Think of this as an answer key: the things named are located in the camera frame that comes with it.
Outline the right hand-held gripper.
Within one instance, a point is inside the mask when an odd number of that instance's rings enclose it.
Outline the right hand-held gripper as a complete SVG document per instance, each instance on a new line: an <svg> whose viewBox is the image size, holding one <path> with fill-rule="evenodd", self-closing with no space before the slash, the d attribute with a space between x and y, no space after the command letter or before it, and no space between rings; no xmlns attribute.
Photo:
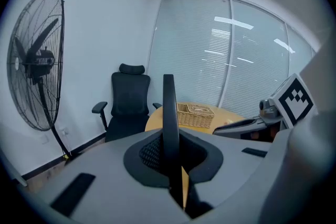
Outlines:
<svg viewBox="0 0 336 224"><path fill-rule="evenodd" d="M314 101L302 78L293 73L270 95L259 103L260 116L267 122L282 120L293 128L314 111ZM267 126L260 117L244 119L217 127L213 135L242 140L267 141Z"/></svg>

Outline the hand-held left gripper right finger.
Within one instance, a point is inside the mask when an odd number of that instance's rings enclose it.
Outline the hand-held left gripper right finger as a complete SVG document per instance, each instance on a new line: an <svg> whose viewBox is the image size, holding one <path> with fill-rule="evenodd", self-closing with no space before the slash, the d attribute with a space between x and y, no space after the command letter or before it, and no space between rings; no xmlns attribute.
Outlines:
<svg viewBox="0 0 336 224"><path fill-rule="evenodd" d="M269 142L206 134L185 127L181 130L212 144L223 155L223 163L216 175L208 182L195 184L199 199L210 204L213 208L235 193L263 160L262 157L243 153L242 150L248 147L267 152L272 145Z"/></svg>

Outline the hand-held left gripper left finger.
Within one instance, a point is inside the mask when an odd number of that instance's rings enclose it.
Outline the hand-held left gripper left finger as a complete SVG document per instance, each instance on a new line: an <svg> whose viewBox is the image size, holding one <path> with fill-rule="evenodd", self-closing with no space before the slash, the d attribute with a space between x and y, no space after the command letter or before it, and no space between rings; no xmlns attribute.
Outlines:
<svg viewBox="0 0 336 224"><path fill-rule="evenodd" d="M160 130L142 132L96 146L68 164L39 192L54 202L81 173L95 176L71 214L81 224L183 224L189 216L169 192L169 179L146 166L140 150Z"/></svg>

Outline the round wooden table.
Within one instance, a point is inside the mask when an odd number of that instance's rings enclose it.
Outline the round wooden table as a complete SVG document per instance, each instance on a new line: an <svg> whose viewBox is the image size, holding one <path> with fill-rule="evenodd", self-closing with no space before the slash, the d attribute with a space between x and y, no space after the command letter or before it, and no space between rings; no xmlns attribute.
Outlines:
<svg viewBox="0 0 336 224"><path fill-rule="evenodd" d="M230 119L234 122L243 120L244 118L236 113L231 111L227 111L223 108L219 108L216 106L206 105L206 104L199 104L194 103L196 105L208 106L211 110L215 113L215 116L211 122L209 128L202 128L202 127L193 127L193 126L186 126L186 125L179 125L179 127L184 127L187 129L195 130L198 132L203 132L207 134L212 134L213 131L220 126L225 125L224 122L226 119ZM163 126L163 109L158 108L156 109L149 117L149 120L146 123L145 131L160 129ZM186 207L187 203L187 192L188 192L188 185L189 185L189 176L187 172L182 167L182 186L183 186L183 209Z"/></svg>

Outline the wicker basket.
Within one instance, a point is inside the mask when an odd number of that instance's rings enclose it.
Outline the wicker basket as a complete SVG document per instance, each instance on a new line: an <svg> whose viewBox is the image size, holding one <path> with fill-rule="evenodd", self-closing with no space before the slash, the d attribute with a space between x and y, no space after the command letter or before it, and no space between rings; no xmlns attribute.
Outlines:
<svg viewBox="0 0 336 224"><path fill-rule="evenodd" d="M215 113L207 106L177 103L177 117L181 125L209 128L214 116Z"/></svg>

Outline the glass partition with blinds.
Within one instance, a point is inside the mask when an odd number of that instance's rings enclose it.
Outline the glass partition with blinds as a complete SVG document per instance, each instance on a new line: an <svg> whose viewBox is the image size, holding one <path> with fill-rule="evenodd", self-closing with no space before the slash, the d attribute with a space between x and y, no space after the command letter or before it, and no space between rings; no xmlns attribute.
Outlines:
<svg viewBox="0 0 336 224"><path fill-rule="evenodd" d="M289 24L241 0L161 0L148 65L149 96L162 99L172 74L176 98L245 118L312 59L314 50Z"/></svg>

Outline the black headrest office chair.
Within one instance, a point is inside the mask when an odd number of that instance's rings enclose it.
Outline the black headrest office chair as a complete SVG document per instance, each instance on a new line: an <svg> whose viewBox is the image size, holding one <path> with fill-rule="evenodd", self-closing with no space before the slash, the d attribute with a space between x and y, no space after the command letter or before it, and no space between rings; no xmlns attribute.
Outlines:
<svg viewBox="0 0 336 224"><path fill-rule="evenodd" d="M111 142L145 131L149 119L148 90L150 77L145 67L122 63L118 72L111 75L113 105L112 118L106 122L105 101L97 103L91 110L99 114L106 131L105 141Z"/></svg>

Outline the black standing fan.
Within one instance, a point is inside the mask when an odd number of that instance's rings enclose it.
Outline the black standing fan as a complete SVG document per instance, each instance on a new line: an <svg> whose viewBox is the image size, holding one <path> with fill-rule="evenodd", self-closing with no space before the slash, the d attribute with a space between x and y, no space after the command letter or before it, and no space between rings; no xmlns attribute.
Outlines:
<svg viewBox="0 0 336 224"><path fill-rule="evenodd" d="M33 129L52 131L65 159L69 150L55 128L64 53L64 0L30 0L13 28L7 79L16 109Z"/></svg>

